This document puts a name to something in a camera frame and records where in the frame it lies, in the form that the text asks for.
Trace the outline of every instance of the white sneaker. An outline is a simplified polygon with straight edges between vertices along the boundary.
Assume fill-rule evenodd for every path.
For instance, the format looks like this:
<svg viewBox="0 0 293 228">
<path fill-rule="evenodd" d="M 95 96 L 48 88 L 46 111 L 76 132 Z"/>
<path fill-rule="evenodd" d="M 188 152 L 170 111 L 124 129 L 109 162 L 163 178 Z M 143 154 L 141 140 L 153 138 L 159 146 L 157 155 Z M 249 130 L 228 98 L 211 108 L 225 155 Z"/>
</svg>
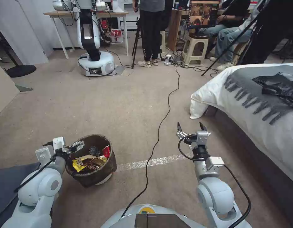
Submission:
<svg viewBox="0 0 293 228">
<path fill-rule="evenodd" d="M 138 61 L 138 65 L 141 67 L 147 67 L 147 68 L 151 68 L 152 65 L 150 64 L 150 61 L 146 62 L 145 60 L 143 61 Z"/>
<path fill-rule="evenodd" d="M 158 59 L 151 59 L 151 60 L 150 60 L 150 63 L 151 63 L 151 65 L 154 65 L 154 66 L 159 65 L 159 63 L 158 63 Z"/>
<path fill-rule="evenodd" d="M 217 59 L 217 58 L 215 58 L 214 56 L 210 57 L 210 60 L 211 60 L 212 62 L 215 62 L 216 59 Z"/>
<path fill-rule="evenodd" d="M 227 69 L 227 68 L 230 67 L 230 66 L 231 66 L 231 67 L 234 66 L 233 63 L 232 63 L 232 62 L 226 62 L 226 63 L 224 63 L 224 64 L 218 66 L 218 67 L 216 68 L 216 70 L 218 70 L 218 71 L 223 71 L 223 70 Z"/>
</svg>

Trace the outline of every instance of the brown wastebasket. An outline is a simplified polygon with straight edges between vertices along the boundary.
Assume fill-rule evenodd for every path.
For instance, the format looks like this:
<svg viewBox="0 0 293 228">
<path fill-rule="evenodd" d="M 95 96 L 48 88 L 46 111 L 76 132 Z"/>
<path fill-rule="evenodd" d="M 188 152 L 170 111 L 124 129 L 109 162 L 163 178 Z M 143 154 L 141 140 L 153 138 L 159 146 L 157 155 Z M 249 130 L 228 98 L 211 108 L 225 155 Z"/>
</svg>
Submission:
<svg viewBox="0 0 293 228">
<path fill-rule="evenodd" d="M 84 141 L 85 146 L 76 153 L 70 155 L 66 163 L 66 171 L 71 175 L 75 180 L 80 182 L 81 185 L 88 188 L 92 185 L 95 185 L 109 175 L 111 175 L 117 169 L 117 163 L 115 154 L 112 150 L 112 145 L 109 139 L 103 135 L 88 135 L 83 138 L 78 139 L 78 141 Z M 110 146 L 110 154 L 107 159 L 107 162 L 97 170 L 91 171 L 90 173 L 78 173 L 73 167 L 73 159 L 82 157 L 89 154 L 89 148 L 91 146 L 96 146 L 99 150 L 102 150 L 107 145 Z"/>
</svg>

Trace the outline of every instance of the plastic stool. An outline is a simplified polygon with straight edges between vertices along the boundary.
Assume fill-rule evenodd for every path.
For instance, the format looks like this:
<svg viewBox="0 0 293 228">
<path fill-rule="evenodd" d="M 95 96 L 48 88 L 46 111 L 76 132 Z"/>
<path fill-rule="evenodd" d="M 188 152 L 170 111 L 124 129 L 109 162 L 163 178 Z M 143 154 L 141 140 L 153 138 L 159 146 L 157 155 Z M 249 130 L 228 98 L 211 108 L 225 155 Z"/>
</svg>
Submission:
<svg viewBox="0 0 293 228">
<path fill-rule="evenodd" d="M 207 52 L 207 45 L 209 42 L 209 37 L 206 35 L 195 35 L 190 34 L 188 40 L 186 41 L 181 57 L 184 60 L 186 65 L 189 65 L 191 61 L 196 60 L 200 61 L 200 64 L 203 64 L 206 52 Z M 195 46 L 198 43 L 203 43 L 203 51 L 201 53 L 200 50 L 195 50 Z"/>
<path fill-rule="evenodd" d="M 160 45 L 160 49 L 161 49 L 161 52 L 162 53 L 165 53 L 166 52 L 166 48 L 165 48 L 165 31 L 161 31 L 160 32 L 160 35 L 162 37 L 161 39 L 161 45 Z"/>
</svg>

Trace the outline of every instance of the red object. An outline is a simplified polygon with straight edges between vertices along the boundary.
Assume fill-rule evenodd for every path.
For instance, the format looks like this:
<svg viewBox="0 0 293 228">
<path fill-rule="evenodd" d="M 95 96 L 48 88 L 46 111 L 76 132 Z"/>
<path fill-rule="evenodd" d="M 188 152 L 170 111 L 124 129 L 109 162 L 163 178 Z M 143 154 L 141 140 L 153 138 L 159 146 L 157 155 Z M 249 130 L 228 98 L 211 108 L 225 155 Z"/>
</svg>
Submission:
<svg viewBox="0 0 293 228">
<path fill-rule="evenodd" d="M 107 28 L 108 28 L 107 20 L 103 20 L 103 21 L 102 21 L 102 28 L 103 28 L 103 29 L 107 29 Z"/>
<path fill-rule="evenodd" d="M 109 149 L 109 146 L 106 146 L 103 148 L 102 153 L 104 155 L 104 157 L 108 158 L 109 154 L 111 153 L 111 150 Z"/>
</svg>

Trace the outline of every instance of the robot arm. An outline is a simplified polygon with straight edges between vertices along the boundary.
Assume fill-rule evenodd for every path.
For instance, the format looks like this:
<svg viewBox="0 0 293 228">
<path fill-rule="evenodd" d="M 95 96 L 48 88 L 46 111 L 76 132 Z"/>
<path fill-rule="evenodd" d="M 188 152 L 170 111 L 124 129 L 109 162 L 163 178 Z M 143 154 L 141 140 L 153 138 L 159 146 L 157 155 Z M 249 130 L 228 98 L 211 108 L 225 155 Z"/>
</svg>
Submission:
<svg viewBox="0 0 293 228">
<path fill-rule="evenodd" d="M 207 152 L 206 143 L 211 132 L 208 132 L 201 123 L 200 127 L 201 131 L 194 135 L 188 135 L 182 132 L 178 123 L 176 135 L 180 138 L 178 145 L 183 141 L 190 146 L 193 152 L 193 158 L 189 159 L 194 161 L 195 173 L 199 181 L 196 193 L 206 211 L 211 227 L 251 228 L 250 224 L 243 219 L 244 217 L 234 200 L 232 189 L 218 178 L 219 169 L 225 166 L 222 158 L 210 156 Z M 218 215 L 220 214 L 226 214 L 226 216 L 219 218 Z"/>
<path fill-rule="evenodd" d="M 115 69 L 115 61 L 112 54 L 101 52 L 100 48 L 100 25 L 96 16 L 96 11 L 106 11 L 106 4 L 100 0 L 74 0 L 78 12 L 77 33 L 78 44 L 87 51 L 78 59 L 78 64 L 83 69 L 86 76 L 105 76 Z M 53 2 L 56 10 L 67 11 L 74 6 L 71 0 L 56 0 Z"/>
<path fill-rule="evenodd" d="M 29 174 L 17 188 L 19 201 L 3 228 L 51 227 L 50 212 L 62 185 L 61 176 L 65 169 L 65 159 L 71 152 L 76 152 L 83 146 L 84 142 L 78 141 L 66 148 L 64 138 L 59 137 L 35 151 L 41 163 L 40 169 Z"/>
</svg>

